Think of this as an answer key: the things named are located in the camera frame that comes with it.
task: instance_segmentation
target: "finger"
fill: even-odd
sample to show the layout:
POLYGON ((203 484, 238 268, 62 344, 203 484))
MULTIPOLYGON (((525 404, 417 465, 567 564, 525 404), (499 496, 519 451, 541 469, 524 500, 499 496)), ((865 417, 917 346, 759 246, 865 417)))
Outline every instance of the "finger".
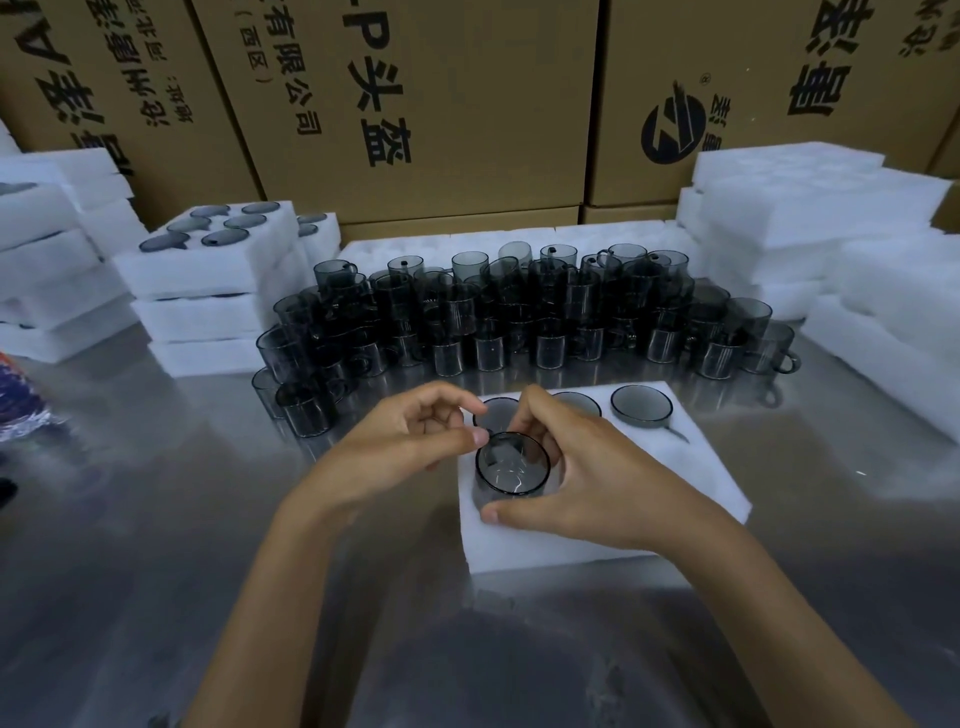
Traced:
POLYGON ((438 402, 463 407, 474 415, 487 411, 487 405, 479 397, 448 381, 431 381, 398 396, 403 414, 410 420, 418 418, 423 409, 432 410, 438 402))
POLYGON ((564 494, 535 498, 513 498, 488 503, 480 511, 484 523, 499 523, 525 531, 563 531, 566 513, 564 494))
POLYGON ((407 475, 416 473, 446 457, 482 448, 488 440, 490 435, 483 427, 454 427, 431 435, 413 435, 403 444, 402 469, 407 475))
POLYGON ((531 384, 520 395, 520 407, 516 409, 514 418, 510 422, 510 430, 533 433, 542 426, 545 430, 549 430, 563 449, 564 434, 570 431, 570 425, 576 422, 578 417, 580 415, 573 409, 551 397, 545 389, 537 384, 531 384))
POLYGON ((437 402, 433 405, 433 419, 447 427, 463 427, 464 411, 456 404, 437 402))

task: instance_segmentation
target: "white foam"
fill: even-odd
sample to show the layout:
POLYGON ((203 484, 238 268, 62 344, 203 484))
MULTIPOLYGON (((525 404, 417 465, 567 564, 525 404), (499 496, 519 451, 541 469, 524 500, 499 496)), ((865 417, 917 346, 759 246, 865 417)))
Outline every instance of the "white foam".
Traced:
MULTIPOLYGON (((624 425, 617 420, 611 412, 610 397, 614 390, 623 386, 622 384, 578 387, 570 391, 583 392, 592 397, 600 405, 604 417, 616 425, 617 429, 686 479, 701 493, 713 498, 738 521, 745 522, 752 507, 750 501, 737 487, 707 438, 686 413, 670 387, 662 381, 646 381, 643 384, 661 390, 673 401, 671 426, 685 435, 690 445, 683 443, 665 430, 640 429, 624 425)), ((518 394, 495 396, 517 397, 518 394)), ((470 573, 531 569, 650 555, 646 551, 610 548, 552 534, 519 531, 507 526, 483 523, 471 495, 475 472, 474 459, 475 453, 462 455, 457 459, 460 535, 470 573)), ((551 475, 551 480, 557 481, 557 478, 551 475)))

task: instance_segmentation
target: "metal table surface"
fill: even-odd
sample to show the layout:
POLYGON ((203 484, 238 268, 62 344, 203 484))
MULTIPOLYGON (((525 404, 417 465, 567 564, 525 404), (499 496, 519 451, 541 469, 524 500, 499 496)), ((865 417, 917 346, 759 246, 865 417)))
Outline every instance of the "metal table surface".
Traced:
MULTIPOLYGON (((132 328, 29 364, 65 425, 0 450, 0 724, 182 715, 276 504, 373 402, 281 436, 245 376, 173 380, 132 328)), ((754 504, 748 527, 922 725, 960 724, 960 453, 802 337, 773 383, 609 355, 454 379, 480 395, 667 379, 754 504)), ((306 724, 763 724, 703 604, 659 558, 471 579, 452 467, 374 503, 334 557, 306 724)))

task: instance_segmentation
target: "brown cardboard box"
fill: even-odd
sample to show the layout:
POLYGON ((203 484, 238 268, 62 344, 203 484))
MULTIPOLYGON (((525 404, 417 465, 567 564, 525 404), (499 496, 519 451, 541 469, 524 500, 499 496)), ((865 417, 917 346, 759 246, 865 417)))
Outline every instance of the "brown cardboard box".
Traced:
POLYGON ((148 226, 261 199, 182 0, 2 5, 0 115, 22 148, 106 146, 148 226))
POLYGON ((956 0, 611 0, 587 201, 676 199, 701 149, 823 140, 922 172, 958 41, 956 0))
POLYGON ((271 198, 344 223, 583 201, 599 0, 194 7, 271 198))
POLYGON ((524 230, 576 225, 578 207, 529 209, 520 212, 494 212, 459 217, 427 217, 419 220, 396 220, 385 223, 355 223, 340 227, 343 243, 353 240, 378 240, 384 237, 409 235, 441 235, 454 232, 524 230))
POLYGON ((960 180, 954 181, 953 187, 947 192, 933 218, 933 227, 947 232, 960 232, 960 180))
POLYGON ((938 177, 956 179, 960 177, 960 111, 953 120, 953 127, 930 165, 930 174, 938 177))
POLYGON ((626 223, 631 220, 673 220, 677 217, 677 203, 665 205, 625 205, 621 207, 591 207, 584 205, 580 224, 626 223))

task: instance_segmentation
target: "foam insert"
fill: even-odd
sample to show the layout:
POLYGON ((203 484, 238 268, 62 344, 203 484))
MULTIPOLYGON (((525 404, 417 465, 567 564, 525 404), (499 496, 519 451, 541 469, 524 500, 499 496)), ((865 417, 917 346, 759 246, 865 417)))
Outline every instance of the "foam insert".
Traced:
POLYGON ((871 170, 881 166, 881 154, 822 141, 720 149, 697 155, 693 168, 693 186, 703 191, 708 183, 717 180, 772 173, 783 169, 837 167, 842 170, 871 170))
POLYGON ((786 170, 709 182, 702 214, 759 248, 783 248, 926 228, 950 185, 885 168, 786 170))
POLYGON ((734 264, 718 251, 710 257, 708 278, 726 288, 735 298, 760 299, 767 303, 774 309, 774 318, 781 321, 805 317, 824 290, 821 279, 794 283, 750 283, 744 280, 734 264))
POLYGON ((110 263, 31 289, 0 302, 0 321, 33 328, 56 328, 127 293, 110 263))
POLYGON ((802 333, 960 443, 960 376, 956 369, 904 344, 876 318, 848 310, 837 296, 817 299, 802 333))
MULTIPOLYGON (((707 438, 690 419, 669 385, 663 381, 642 383, 659 389, 673 401, 674 411, 670 425, 689 439, 689 445, 665 430, 640 429, 617 420, 611 411, 610 397, 613 391, 623 384, 577 387, 569 391, 583 392, 592 397, 603 410, 603 416, 616 425, 617 429, 701 493, 723 506, 739 522, 746 522, 752 508, 750 501, 737 487, 707 438)), ((518 397, 518 393, 493 396, 518 397)), ((552 567, 650 555, 647 551, 610 548, 553 534, 520 531, 507 526, 483 523, 471 497, 474 470, 475 453, 458 458, 460 534, 470 573, 552 567)), ((558 480, 557 469, 554 469, 547 487, 559 487, 558 480)))
POLYGON ((123 296, 50 330, 0 324, 0 351, 59 364, 135 323, 130 297, 123 296))
POLYGON ((77 211, 52 184, 0 185, 0 251, 77 227, 77 211))
POLYGON ((117 200, 128 200, 133 190, 127 178, 117 173, 95 180, 65 184, 63 192, 77 210, 91 210, 117 200))
POLYGON ((6 299, 18 298, 40 285, 65 279, 99 264, 100 257, 83 231, 58 232, 0 251, 0 295, 6 299))
POLYGON ((150 233, 129 200, 115 200, 80 213, 80 227, 103 257, 136 250, 150 233))
POLYGON ((335 213, 301 215, 298 220, 301 222, 298 241, 303 250, 303 259, 311 270, 317 263, 339 256, 340 225, 335 213))
POLYGON ((134 301, 133 310, 154 341, 204 341, 256 336, 276 323, 274 303, 304 288, 303 262, 290 251, 256 293, 134 301))
POLYGON ((76 184, 116 174, 117 166, 103 147, 31 152, 0 163, 0 182, 76 184))
POLYGON ((216 341, 152 341, 148 346, 163 371, 174 378, 253 374, 263 368, 256 339, 257 336, 216 341))
MULTIPOLYGON (((250 203, 229 206, 229 216, 211 218, 207 230, 185 233, 186 250, 171 249, 144 253, 138 247, 114 259, 117 270, 138 299, 215 296, 225 293, 254 293, 267 271, 274 268, 296 245, 299 225, 293 205, 280 203, 265 215, 267 222, 250 228, 245 240, 223 247, 201 242, 224 229, 229 217, 244 214, 250 203)), ((171 220, 156 234, 190 216, 190 210, 171 220)))

